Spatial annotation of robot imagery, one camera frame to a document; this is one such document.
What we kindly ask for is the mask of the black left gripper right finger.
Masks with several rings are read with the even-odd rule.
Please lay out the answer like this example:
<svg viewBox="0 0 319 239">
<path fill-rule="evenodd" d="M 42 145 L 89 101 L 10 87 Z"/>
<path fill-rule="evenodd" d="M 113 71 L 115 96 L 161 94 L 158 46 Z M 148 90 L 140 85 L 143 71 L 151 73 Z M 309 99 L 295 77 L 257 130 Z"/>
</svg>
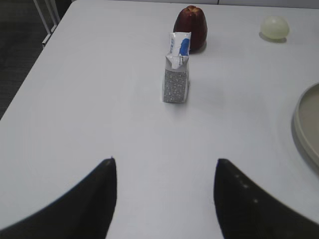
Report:
<svg viewBox="0 0 319 239">
<path fill-rule="evenodd" d="M 217 161 L 213 198 L 226 239 L 317 239 L 317 223 L 290 209 L 230 160 Z"/>
</svg>

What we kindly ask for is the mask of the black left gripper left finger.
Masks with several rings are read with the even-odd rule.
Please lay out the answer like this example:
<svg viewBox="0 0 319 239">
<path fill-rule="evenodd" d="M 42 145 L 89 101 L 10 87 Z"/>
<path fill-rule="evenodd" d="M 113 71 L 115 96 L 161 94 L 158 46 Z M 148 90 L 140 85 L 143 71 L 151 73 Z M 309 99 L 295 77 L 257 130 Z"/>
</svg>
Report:
<svg viewBox="0 0 319 239">
<path fill-rule="evenodd" d="M 117 169 L 103 160 L 76 186 L 33 215 L 0 231 L 2 239 L 104 239 L 117 202 Z"/>
</svg>

